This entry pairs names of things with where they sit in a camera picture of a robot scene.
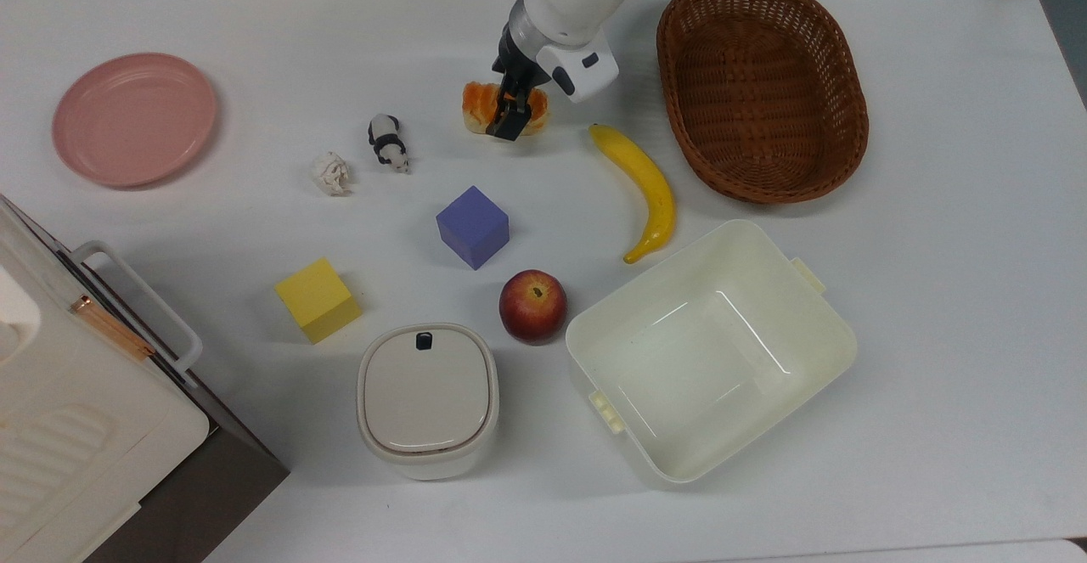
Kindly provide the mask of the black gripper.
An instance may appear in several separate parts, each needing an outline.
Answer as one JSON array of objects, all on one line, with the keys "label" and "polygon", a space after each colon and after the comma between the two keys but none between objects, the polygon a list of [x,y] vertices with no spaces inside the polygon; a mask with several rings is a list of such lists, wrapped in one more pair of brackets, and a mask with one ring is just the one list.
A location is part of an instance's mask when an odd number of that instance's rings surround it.
[{"label": "black gripper", "polygon": [[493,118],[486,134],[500,140],[516,141],[532,121],[529,91],[551,82],[551,76],[532,57],[521,52],[509,24],[502,30],[492,68],[500,73],[501,82]]}]

